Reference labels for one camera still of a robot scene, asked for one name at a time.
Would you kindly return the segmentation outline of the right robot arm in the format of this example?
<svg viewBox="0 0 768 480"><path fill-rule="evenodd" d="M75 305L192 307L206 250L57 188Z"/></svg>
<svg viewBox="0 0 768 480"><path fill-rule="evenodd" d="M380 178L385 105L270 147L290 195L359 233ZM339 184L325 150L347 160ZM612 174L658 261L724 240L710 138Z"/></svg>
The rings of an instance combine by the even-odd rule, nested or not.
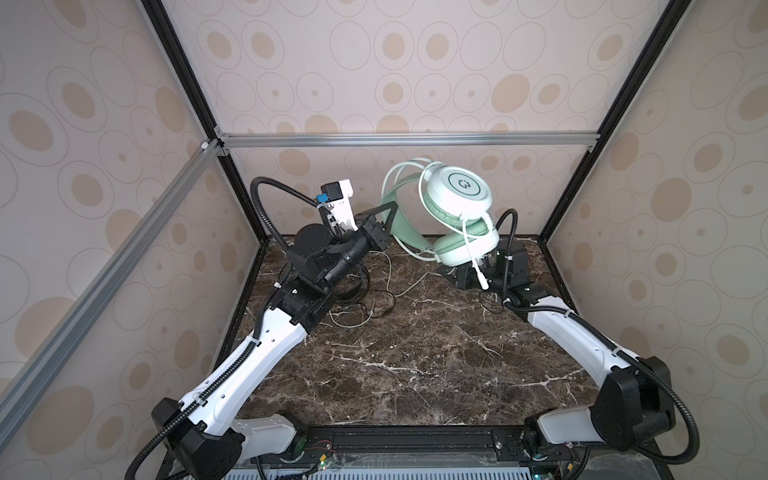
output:
<svg viewBox="0 0 768 480"><path fill-rule="evenodd" d="M580 364L599 389L588 406L528 418L522 433L528 455L536 458L554 445L601 443L617 451L634 450L667 465L693 461L700 451L701 435L692 412L671 386L666 364L623 348L542 286L510 287L507 269L512 261L511 255L505 255L499 280L489 281L479 272L480 286L496 290L503 308L545 333ZM653 440L678 421L687 431L683 451L664 455L651 450Z"/></svg>

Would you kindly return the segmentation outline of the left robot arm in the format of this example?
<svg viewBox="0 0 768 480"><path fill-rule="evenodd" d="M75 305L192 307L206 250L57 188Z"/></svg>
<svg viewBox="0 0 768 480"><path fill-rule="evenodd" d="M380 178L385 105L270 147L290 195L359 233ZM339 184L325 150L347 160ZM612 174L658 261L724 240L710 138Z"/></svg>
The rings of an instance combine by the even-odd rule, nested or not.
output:
<svg viewBox="0 0 768 480"><path fill-rule="evenodd" d="M302 228L287 242L261 200L259 189L265 185L319 210L323 222ZM375 208L354 214L347 203L350 191L349 181L333 182L311 198L273 178L260 176L251 181L256 214L285 253L287 270L242 343L181 399L165 398L155 406L152 419L158 432L131 461L126 478L137 478L159 446L181 465L176 478L222 479L244 460L283 454L296 444L298 428L287 417L240 419L237 414L272 369L340 301L338 284L361 268L369 253L390 245L397 203L383 200Z"/></svg>

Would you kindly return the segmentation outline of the mint green headphones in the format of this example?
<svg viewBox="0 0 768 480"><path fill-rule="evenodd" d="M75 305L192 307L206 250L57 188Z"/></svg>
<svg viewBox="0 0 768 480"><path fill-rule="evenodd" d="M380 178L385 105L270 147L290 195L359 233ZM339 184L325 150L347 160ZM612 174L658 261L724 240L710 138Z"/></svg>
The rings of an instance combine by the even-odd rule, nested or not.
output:
<svg viewBox="0 0 768 480"><path fill-rule="evenodd" d="M415 185L421 206L449 233L431 242L398 210L391 235L412 257L446 267L468 263L480 288L490 288L480 268L484 255L494 250L500 235L489 210L489 185L477 174L427 158L413 158L392 166L384 177L380 203L398 201L400 190Z"/></svg>

